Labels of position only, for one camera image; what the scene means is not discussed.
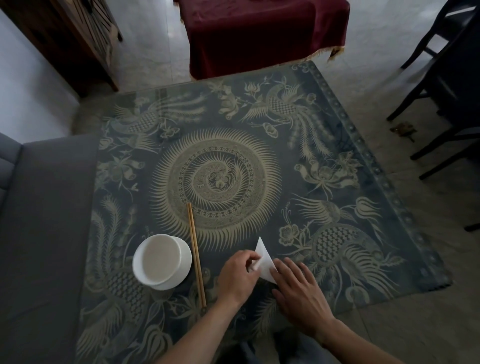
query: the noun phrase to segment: tiled floor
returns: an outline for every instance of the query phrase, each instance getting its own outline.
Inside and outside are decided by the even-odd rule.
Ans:
[[[124,42],[119,47],[120,91],[189,81],[189,43],[172,0],[108,1]],[[463,148],[445,145],[418,161],[408,157],[448,127],[429,99],[414,102],[395,122],[418,130],[415,143],[389,131],[385,121],[421,79],[430,57],[422,54],[406,71],[399,66],[430,28],[443,2],[352,0],[345,53],[315,63],[344,105],[398,193],[429,235],[454,284],[341,315],[363,337],[406,363],[478,363],[480,357],[480,168],[461,160],[424,182],[418,175]],[[433,40],[441,48],[441,39]],[[98,126],[102,93],[83,101],[75,131]]]

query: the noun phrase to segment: cloth-covered table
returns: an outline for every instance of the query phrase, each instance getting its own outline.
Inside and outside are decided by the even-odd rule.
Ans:
[[[178,0],[200,80],[343,49],[346,0]]]
[[[149,362],[201,317],[194,269],[169,291],[132,274],[146,237],[190,244],[187,202],[208,307],[259,236],[309,267],[335,313],[451,282],[311,61],[118,95],[104,117],[78,363]],[[222,345],[280,321],[272,288],[259,280]]]

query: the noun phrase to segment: white folded paper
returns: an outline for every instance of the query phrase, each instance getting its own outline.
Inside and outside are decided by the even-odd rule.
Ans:
[[[273,268],[276,270],[275,265],[273,264],[272,258],[270,258],[270,254],[268,254],[268,251],[265,248],[264,242],[260,237],[258,238],[258,243],[257,243],[257,247],[255,248],[255,251],[261,256],[261,258],[259,260],[252,262],[252,265],[250,266],[249,270],[261,269],[260,277],[269,282],[276,284],[275,280],[270,274],[270,268]]]

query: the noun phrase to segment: red tablecloth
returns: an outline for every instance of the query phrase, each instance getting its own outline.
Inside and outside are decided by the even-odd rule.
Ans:
[[[251,71],[345,44],[346,0],[178,0],[196,79]]]

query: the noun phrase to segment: white bowl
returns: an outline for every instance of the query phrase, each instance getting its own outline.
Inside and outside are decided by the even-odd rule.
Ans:
[[[188,244],[166,234],[146,238],[133,255],[133,274],[138,281],[155,290],[164,291],[178,286],[192,266]]]

